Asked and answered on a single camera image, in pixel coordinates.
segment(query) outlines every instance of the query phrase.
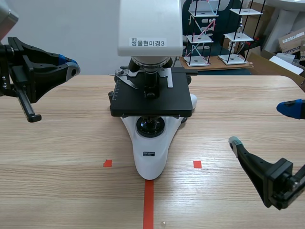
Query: black microscope stage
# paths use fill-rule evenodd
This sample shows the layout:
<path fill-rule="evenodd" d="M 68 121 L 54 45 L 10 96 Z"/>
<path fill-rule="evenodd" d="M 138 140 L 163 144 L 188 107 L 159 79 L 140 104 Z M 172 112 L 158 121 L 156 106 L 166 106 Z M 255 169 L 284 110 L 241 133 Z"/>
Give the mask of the black microscope stage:
<path fill-rule="evenodd" d="M 192 116 L 193 105 L 185 72 L 172 70 L 173 88 L 167 87 L 167 78 L 159 77 L 160 96 L 157 99 L 144 97 L 144 73 L 127 78 L 139 89 L 117 80 L 110 106 L 112 116 Z"/>

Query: red tape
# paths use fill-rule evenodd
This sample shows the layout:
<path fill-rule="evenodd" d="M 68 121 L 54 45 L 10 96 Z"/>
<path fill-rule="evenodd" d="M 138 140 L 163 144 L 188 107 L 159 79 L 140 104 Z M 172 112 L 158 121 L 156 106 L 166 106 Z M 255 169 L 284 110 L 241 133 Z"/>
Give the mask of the red tape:
<path fill-rule="evenodd" d="M 153 229 L 153 180 L 145 180 L 143 229 Z"/>
<path fill-rule="evenodd" d="M 201 161 L 194 161 L 194 168 L 202 168 Z"/>
<path fill-rule="evenodd" d="M 106 160 L 103 167 L 112 167 L 112 160 Z"/>

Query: microscope base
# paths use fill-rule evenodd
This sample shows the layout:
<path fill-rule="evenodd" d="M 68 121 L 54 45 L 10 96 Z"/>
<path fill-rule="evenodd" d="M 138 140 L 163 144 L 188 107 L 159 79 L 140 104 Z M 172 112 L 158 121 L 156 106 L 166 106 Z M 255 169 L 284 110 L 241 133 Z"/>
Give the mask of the microscope base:
<path fill-rule="evenodd" d="M 191 95 L 193 109 L 197 104 L 197 97 Z M 156 179 L 164 170 L 168 148 L 181 125 L 181 118 L 162 117 L 165 121 L 164 132 L 157 137 L 141 136 L 136 127 L 140 117 L 122 118 L 132 140 L 133 156 L 138 173 L 146 180 Z"/>

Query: wooden table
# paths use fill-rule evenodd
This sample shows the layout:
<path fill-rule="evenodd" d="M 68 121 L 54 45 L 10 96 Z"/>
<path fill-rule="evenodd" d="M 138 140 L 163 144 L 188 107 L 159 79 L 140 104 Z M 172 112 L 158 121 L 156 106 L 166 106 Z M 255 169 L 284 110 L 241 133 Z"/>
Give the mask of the wooden table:
<path fill-rule="evenodd" d="M 144 180 L 110 115 L 113 88 L 113 77 L 75 77 L 34 105 L 43 118 L 34 124 L 17 99 L 0 98 L 0 229 L 142 229 Z M 299 169 L 305 121 L 276 106 L 304 98 L 301 89 L 281 76 L 196 76 L 190 90 L 196 111 L 154 182 L 154 228 L 304 229 L 305 195 L 288 209 L 266 208 L 228 145 L 238 136 L 250 152 Z"/>

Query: white microscope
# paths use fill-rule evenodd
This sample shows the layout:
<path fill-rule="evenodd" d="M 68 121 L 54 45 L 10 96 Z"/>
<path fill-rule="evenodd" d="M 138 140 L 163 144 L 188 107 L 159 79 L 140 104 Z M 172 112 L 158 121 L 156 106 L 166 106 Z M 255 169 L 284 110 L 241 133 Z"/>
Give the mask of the white microscope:
<path fill-rule="evenodd" d="M 116 70 L 109 93 L 111 114 L 121 117 L 133 145 L 139 174 L 156 179 L 164 170 L 170 143 L 197 104 L 185 69 L 171 68 L 182 56 L 180 0 L 121 0 L 119 56 L 129 67 Z"/>

